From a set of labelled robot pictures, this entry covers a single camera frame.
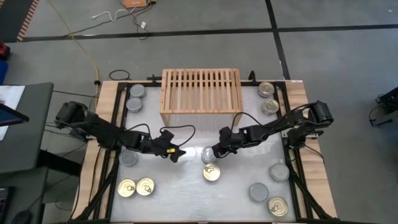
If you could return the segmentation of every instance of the can lid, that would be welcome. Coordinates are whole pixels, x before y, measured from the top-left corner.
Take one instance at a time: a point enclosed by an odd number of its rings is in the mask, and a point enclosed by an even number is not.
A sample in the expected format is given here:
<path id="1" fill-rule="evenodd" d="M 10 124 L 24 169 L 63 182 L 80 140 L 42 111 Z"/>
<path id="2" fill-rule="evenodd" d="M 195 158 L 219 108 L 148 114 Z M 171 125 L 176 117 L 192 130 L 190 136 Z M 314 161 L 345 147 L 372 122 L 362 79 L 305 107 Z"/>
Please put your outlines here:
<path id="1" fill-rule="evenodd" d="M 279 104 L 276 100 L 266 100 L 262 104 L 262 111 L 268 113 L 276 113 L 279 110 Z"/>
<path id="2" fill-rule="evenodd" d="M 155 189 L 155 182 L 149 178 L 142 178 L 137 184 L 137 193 L 142 196 L 150 195 Z"/>
<path id="3" fill-rule="evenodd" d="M 138 153 L 128 149 L 124 150 L 119 155 L 119 162 L 126 167 L 133 166 L 134 164 L 137 163 L 137 161 L 138 161 Z"/>
<path id="4" fill-rule="evenodd" d="M 281 217 L 287 213 L 287 202 L 282 197 L 273 197 L 268 201 L 269 211 L 275 216 Z"/>
<path id="5" fill-rule="evenodd" d="M 267 199 L 268 188 L 263 183 L 254 183 L 250 186 L 249 196 L 255 202 L 263 202 Z"/>
<path id="6" fill-rule="evenodd" d="M 289 178 L 289 168 L 285 164 L 274 164 L 269 168 L 269 173 L 275 181 L 285 181 Z"/>
<path id="7" fill-rule="evenodd" d="M 214 156 L 213 149 L 211 146 L 206 146 L 203 148 L 201 152 L 201 159 L 204 163 L 214 163 L 217 161 L 217 158 Z"/>
<path id="8" fill-rule="evenodd" d="M 130 197 L 136 191 L 136 183 L 131 179 L 124 179 L 120 182 L 118 193 L 122 197 Z"/>
<path id="9" fill-rule="evenodd" d="M 127 100 L 126 107 L 129 111 L 137 113 L 142 108 L 142 101 L 139 98 L 131 98 Z"/>
<path id="10" fill-rule="evenodd" d="M 271 83 L 263 82 L 263 83 L 260 83 L 260 85 L 259 85 L 259 92 L 262 95 L 271 95 L 271 94 L 274 94 L 275 88 Z"/>
<path id="11" fill-rule="evenodd" d="M 209 181 L 216 181 L 220 174 L 220 168 L 216 164 L 209 163 L 203 168 L 203 176 Z"/>
<path id="12" fill-rule="evenodd" d="M 135 84 L 130 88 L 130 97 L 142 98 L 145 96 L 145 87 L 141 84 Z"/>

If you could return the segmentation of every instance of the white cable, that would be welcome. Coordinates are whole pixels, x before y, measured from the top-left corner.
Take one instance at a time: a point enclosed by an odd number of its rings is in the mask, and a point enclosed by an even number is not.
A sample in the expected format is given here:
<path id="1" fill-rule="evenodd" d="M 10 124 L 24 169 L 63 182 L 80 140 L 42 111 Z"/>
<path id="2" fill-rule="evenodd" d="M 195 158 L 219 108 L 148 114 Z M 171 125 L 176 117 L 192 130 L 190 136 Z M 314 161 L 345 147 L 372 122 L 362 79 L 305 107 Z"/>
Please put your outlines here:
<path id="1" fill-rule="evenodd" d="M 114 19 L 112 19 L 112 15 L 111 15 L 111 13 L 110 13 L 109 11 L 102 12 L 101 14 L 98 14 L 98 15 L 96 15 L 96 16 L 92 16 L 91 18 L 92 18 L 92 19 L 96 19 L 97 17 L 102 16 L 103 14 L 108 14 L 108 15 L 109 15 L 109 18 L 112 20 L 112 22 L 114 22 L 114 21 L 116 21 L 116 19 L 118 19 L 118 12 L 126 11 L 126 12 L 128 12 L 129 14 L 132 14 L 132 12 L 134 12 L 135 9 L 136 9 L 136 8 L 133 8 L 133 9 L 131 9 L 131 11 L 128 11 L 128 10 L 125 10 L 125 9 L 119 9 L 119 10 L 116 11 L 116 13 L 115 13 L 115 15 L 114 15 Z"/>

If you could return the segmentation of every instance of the orange box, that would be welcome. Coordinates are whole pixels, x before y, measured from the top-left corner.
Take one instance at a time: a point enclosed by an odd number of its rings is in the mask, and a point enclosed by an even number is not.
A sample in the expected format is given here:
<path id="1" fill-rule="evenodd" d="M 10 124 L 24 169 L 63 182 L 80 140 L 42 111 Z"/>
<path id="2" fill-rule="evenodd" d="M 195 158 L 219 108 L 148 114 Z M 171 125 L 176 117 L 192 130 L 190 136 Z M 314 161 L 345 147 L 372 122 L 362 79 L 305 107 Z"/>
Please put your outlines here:
<path id="1" fill-rule="evenodd" d="M 123 4 L 127 8 L 145 7 L 145 6 L 147 6 L 147 1 L 146 0 L 124 0 Z"/>

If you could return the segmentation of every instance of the yellow cable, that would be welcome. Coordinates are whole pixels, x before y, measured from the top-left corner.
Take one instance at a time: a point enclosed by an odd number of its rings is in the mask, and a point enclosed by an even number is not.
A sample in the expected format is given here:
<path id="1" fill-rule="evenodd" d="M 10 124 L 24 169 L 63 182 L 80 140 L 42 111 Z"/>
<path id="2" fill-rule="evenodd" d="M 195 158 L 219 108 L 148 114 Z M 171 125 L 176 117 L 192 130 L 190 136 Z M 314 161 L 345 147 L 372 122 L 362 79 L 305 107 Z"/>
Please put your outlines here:
<path id="1" fill-rule="evenodd" d="M 49 0 L 51 7 L 54 9 L 54 11 L 58 14 L 59 18 L 62 20 L 63 25 L 65 25 L 65 27 L 68 29 L 69 35 L 70 37 L 76 42 L 76 44 L 79 45 L 79 47 L 82 49 L 82 51 L 84 51 L 84 53 L 87 55 L 87 57 L 89 58 L 89 60 L 91 61 L 91 64 L 94 67 L 95 70 L 95 77 L 96 80 L 99 80 L 99 75 L 98 75 L 98 68 L 97 68 L 97 64 L 95 64 L 94 60 L 91 58 L 91 56 L 87 53 L 87 51 L 84 49 L 84 47 L 79 43 L 79 41 L 77 41 L 75 39 L 75 37 L 72 34 L 72 31 L 70 30 L 70 28 L 68 27 L 67 23 L 65 22 L 65 20 L 63 19 L 63 17 L 61 16 L 60 12 L 57 10 L 57 8 L 53 5 L 52 0 Z M 95 96 L 98 96 L 98 85 L 95 85 Z M 97 109 L 97 104 L 98 104 L 98 98 L 95 99 L 95 109 Z"/>

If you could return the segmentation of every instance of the black desk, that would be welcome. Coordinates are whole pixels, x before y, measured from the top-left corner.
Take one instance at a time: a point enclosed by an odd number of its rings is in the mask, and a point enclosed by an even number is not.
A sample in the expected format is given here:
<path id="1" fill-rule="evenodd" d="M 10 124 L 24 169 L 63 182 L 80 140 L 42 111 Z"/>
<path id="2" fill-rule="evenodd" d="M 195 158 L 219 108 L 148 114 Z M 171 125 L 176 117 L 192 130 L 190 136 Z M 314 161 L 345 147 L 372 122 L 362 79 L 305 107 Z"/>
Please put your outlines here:
<path id="1" fill-rule="evenodd" d="M 4 223 L 11 223 L 17 213 L 27 210 L 37 199 L 29 209 L 32 214 L 30 224 L 42 223 L 44 211 L 42 194 L 45 190 L 47 173 L 48 169 L 46 167 L 40 167 L 28 171 L 0 175 L 0 187 L 14 188 Z"/>
<path id="2" fill-rule="evenodd" d="M 46 166 L 70 175 L 80 175 L 79 163 L 40 150 L 53 87 L 53 83 L 25 87 L 16 110 L 30 120 L 9 126 L 0 141 L 0 174 Z"/>

